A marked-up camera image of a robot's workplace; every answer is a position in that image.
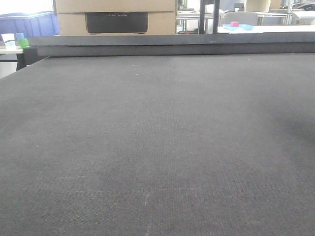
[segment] black label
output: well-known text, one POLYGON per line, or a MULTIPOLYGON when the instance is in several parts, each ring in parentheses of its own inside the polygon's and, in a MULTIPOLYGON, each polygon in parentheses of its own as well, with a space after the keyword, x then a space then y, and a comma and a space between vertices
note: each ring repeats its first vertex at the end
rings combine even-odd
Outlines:
POLYGON ((148 30, 147 12, 86 13, 89 33, 145 33, 148 30))

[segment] white table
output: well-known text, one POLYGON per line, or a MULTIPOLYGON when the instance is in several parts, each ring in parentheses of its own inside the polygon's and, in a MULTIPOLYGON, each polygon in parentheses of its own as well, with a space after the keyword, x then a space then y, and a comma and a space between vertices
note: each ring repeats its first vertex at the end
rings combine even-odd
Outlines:
POLYGON ((227 30, 218 27, 219 33, 263 33, 263 32, 315 32, 315 25, 311 26, 254 26, 253 30, 227 30))
POLYGON ((19 46, 16 46, 16 49, 7 49, 5 46, 0 46, 0 62, 18 62, 16 70, 20 70, 26 67, 26 62, 23 55, 23 49, 19 46))

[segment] blue plastic crate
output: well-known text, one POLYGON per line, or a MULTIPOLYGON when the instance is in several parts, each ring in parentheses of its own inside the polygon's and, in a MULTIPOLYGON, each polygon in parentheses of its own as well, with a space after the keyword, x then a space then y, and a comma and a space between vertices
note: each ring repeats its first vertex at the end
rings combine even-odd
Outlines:
POLYGON ((4 14, 0 15, 0 34, 2 33, 24 33, 26 38, 52 36, 59 33, 58 20, 53 11, 4 14))

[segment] pink block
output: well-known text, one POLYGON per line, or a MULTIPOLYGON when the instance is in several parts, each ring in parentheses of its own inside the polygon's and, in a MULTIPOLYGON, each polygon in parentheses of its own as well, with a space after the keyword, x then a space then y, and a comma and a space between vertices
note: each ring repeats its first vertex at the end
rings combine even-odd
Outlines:
POLYGON ((240 23, 238 21, 232 21, 231 22, 231 27, 239 27, 240 23))

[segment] black metal pole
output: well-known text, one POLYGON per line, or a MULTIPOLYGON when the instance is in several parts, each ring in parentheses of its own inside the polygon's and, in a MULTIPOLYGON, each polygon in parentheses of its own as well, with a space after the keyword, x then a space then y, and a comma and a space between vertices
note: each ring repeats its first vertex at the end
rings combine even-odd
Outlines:
POLYGON ((214 14, 213 14, 213 33, 218 33, 219 10, 220 10, 220 0, 215 0, 214 14))
POLYGON ((18 59, 18 64, 16 65, 16 71, 23 69, 26 67, 26 62, 23 54, 17 54, 16 55, 18 59))
POLYGON ((53 0, 53 9, 54 9, 54 14, 55 14, 55 16, 57 16, 56 0, 53 0))
POLYGON ((205 33, 205 12, 206 12, 206 0, 200 0, 200 15, 199 15, 199 34, 205 33))

